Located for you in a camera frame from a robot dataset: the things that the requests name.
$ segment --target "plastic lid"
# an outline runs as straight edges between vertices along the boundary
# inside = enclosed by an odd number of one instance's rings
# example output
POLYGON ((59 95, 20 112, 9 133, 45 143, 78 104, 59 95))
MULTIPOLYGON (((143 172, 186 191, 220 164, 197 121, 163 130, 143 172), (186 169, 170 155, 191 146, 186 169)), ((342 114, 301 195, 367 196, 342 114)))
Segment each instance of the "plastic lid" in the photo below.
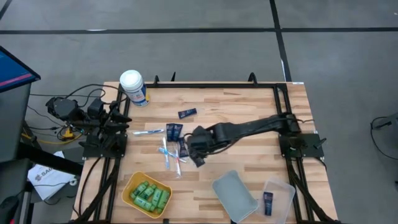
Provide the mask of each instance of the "plastic lid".
POLYGON ((127 70, 120 76, 122 86, 135 87, 142 82, 141 74, 135 70, 127 70))

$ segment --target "table leg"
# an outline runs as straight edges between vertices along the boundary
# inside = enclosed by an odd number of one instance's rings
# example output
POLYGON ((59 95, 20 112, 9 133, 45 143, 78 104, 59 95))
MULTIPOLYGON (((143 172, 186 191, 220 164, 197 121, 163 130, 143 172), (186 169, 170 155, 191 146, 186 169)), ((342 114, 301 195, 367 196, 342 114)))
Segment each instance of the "table leg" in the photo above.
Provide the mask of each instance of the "table leg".
POLYGON ((34 163, 77 176, 80 176, 83 171, 83 166, 79 163, 36 149, 35 147, 22 142, 19 143, 18 157, 27 158, 34 163))

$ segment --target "clear plastic container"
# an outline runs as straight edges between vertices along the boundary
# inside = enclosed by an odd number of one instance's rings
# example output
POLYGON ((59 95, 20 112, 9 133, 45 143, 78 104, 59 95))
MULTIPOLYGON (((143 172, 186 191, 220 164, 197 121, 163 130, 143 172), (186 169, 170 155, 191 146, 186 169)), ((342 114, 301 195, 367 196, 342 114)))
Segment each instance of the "clear plastic container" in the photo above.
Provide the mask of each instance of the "clear plastic container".
POLYGON ((296 190, 290 184, 276 177, 271 177, 264 184, 262 191, 274 194, 272 198, 272 213, 271 216, 265 215, 266 208, 262 194, 261 198, 258 200, 259 207, 256 213, 263 215, 270 223, 284 224, 296 190))
POLYGON ((250 194, 235 170, 231 170, 215 180, 213 190, 230 219, 236 223, 241 222, 257 210, 256 199, 250 194))

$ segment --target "gray tray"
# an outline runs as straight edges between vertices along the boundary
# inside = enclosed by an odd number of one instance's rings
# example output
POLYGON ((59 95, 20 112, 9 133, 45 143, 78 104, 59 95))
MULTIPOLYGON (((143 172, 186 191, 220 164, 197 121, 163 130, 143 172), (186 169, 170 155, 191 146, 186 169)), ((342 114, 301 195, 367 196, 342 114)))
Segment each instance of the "gray tray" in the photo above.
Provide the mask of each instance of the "gray tray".
POLYGON ((231 170, 213 182, 213 190, 232 221, 239 223, 258 208, 257 200, 231 170))

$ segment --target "yellow cable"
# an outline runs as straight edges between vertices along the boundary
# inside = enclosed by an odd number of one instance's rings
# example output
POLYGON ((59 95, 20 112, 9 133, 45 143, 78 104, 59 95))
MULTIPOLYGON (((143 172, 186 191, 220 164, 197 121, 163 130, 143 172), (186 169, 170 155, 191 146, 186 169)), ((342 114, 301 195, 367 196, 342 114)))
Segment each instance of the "yellow cable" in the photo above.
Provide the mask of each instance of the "yellow cable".
MULTIPOLYGON (((27 139, 32 139, 32 137, 28 136, 27 134, 23 134, 23 133, 22 133, 21 135, 24 136, 24 137, 27 138, 27 139)), ((41 143, 44 143, 44 144, 68 144, 68 143, 71 143, 71 142, 73 142, 74 140, 80 138, 81 135, 82 135, 82 134, 79 134, 79 135, 76 136, 74 139, 71 139, 71 140, 69 140, 69 141, 64 141, 64 142, 50 142, 50 141, 44 141, 44 140, 40 140, 40 139, 38 139, 37 141, 38 141, 38 142, 41 142, 41 143)))

